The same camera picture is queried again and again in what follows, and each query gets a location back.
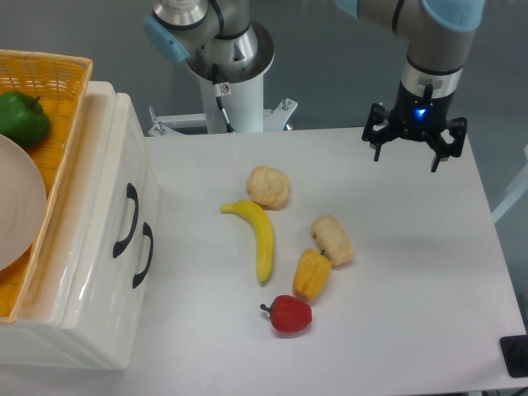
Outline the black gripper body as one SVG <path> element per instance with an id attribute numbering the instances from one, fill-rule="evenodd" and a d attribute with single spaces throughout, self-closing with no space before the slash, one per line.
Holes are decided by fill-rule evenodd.
<path id="1" fill-rule="evenodd" d="M 425 141 L 423 132 L 426 136 L 435 139 L 449 129 L 447 113 L 455 93 L 436 97 L 435 93 L 426 86 L 417 86 L 417 88 L 420 91 L 418 95 L 409 91 L 403 82 L 399 84 L 390 116 L 391 140 Z"/>

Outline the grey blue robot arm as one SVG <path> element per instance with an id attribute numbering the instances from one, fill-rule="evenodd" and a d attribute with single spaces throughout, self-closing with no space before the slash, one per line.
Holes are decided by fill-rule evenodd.
<path id="1" fill-rule="evenodd" d="M 447 116 L 482 20 L 481 1 L 340 1 L 340 9 L 408 41 L 391 110 L 373 104 L 362 139 L 375 152 L 395 139 L 423 142 L 433 164 L 462 154 L 467 121 Z M 143 28 L 152 45 L 198 79 L 209 133 L 286 127 L 295 105 L 263 105 L 263 78 L 275 49 L 247 1 L 155 1 Z"/>

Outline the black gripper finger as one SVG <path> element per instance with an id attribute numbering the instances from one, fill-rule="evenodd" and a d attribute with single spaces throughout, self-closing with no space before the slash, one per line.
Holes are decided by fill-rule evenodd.
<path id="1" fill-rule="evenodd" d="M 403 137 L 406 124 L 395 110 L 387 111 L 379 103 L 373 103 L 363 128 L 361 139 L 368 142 L 375 151 L 374 161 L 378 162 L 382 146 Z"/>
<path id="2" fill-rule="evenodd" d="M 441 162 L 461 156 L 466 132 L 467 119 L 465 117 L 446 120 L 440 126 L 427 131 L 427 144 L 434 152 L 431 172 L 436 172 Z"/>

